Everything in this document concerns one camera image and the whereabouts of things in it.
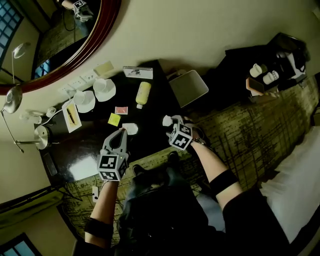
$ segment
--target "glossy table surface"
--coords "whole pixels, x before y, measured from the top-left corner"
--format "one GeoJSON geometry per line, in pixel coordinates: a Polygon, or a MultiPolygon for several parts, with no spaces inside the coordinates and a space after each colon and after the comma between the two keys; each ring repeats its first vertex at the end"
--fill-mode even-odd
{"type": "Polygon", "coordinates": [[[140,66],[153,68],[153,79],[127,78],[123,72],[111,77],[116,86],[115,96],[105,102],[96,100],[92,111],[79,113],[82,123],[79,129],[68,133],[62,112],[45,125],[50,132],[51,145],[40,150],[40,155],[52,185],[97,174],[97,158],[104,140],[122,127],[122,123],[136,123],[138,126],[138,133],[128,136],[129,163],[169,147],[162,120],[165,115],[179,114],[180,106],[159,62],[149,61],[140,66]],[[146,105],[138,109],[136,95],[142,81],[150,83],[151,90],[146,105]],[[128,107],[128,115],[121,116],[118,127],[108,124],[115,107],[128,107]]]}

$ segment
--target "yellow bottle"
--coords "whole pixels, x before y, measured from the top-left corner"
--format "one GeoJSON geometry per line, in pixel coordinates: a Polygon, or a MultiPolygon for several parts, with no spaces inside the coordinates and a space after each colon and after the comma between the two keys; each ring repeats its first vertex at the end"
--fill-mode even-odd
{"type": "Polygon", "coordinates": [[[151,84],[148,82],[141,82],[135,101],[137,103],[137,109],[142,109],[143,105],[147,103],[151,84]]]}

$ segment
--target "black wristband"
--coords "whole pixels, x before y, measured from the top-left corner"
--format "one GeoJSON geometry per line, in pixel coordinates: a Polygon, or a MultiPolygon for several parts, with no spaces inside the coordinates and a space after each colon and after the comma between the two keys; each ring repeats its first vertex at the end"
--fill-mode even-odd
{"type": "Polygon", "coordinates": [[[230,169],[225,170],[210,182],[210,188],[212,190],[213,196],[216,196],[237,181],[237,177],[230,169]]]}
{"type": "Polygon", "coordinates": [[[114,227],[110,224],[90,218],[85,224],[84,231],[98,238],[111,240],[114,234],[114,227]]]}

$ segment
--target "floor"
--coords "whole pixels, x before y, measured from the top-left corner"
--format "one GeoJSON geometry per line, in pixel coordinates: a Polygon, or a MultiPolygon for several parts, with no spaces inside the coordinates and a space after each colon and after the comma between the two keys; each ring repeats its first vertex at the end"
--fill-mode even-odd
{"type": "MultiPolygon", "coordinates": [[[[270,171],[288,156],[310,127],[310,116],[318,104],[318,87],[314,78],[305,80],[283,91],[279,98],[260,104],[230,106],[223,111],[211,111],[206,114],[192,113],[191,118],[203,128],[211,146],[225,164],[236,174],[241,187],[247,190],[256,186],[270,171]]],[[[131,180],[134,177],[132,166],[139,164],[149,170],[166,162],[172,147],[143,159],[130,163],[126,174],[119,184],[117,204],[114,214],[114,234],[112,243],[119,241],[116,221],[122,214],[122,203],[126,198],[131,180]]],[[[179,151],[182,176],[195,190],[199,183],[207,183],[200,161],[186,151],[179,151]]],[[[99,176],[93,176],[67,185],[75,197],[82,201],[66,197],[62,208],[77,233],[83,237],[87,218],[90,216],[92,186],[100,186],[99,176]]]]}
{"type": "Polygon", "coordinates": [[[43,34],[40,43],[37,67],[69,45],[84,38],[81,30],[75,26],[74,15],[70,10],[61,8],[55,11],[51,17],[51,22],[52,28],[43,34]]]}

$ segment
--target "round mirror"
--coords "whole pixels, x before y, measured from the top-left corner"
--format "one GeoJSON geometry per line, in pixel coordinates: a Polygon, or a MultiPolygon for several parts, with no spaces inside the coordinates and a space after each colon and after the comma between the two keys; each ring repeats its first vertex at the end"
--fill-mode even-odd
{"type": "Polygon", "coordinates": [[[64,77],[100,46],[121,0],[0,0],[0,95],[64,77]]]}

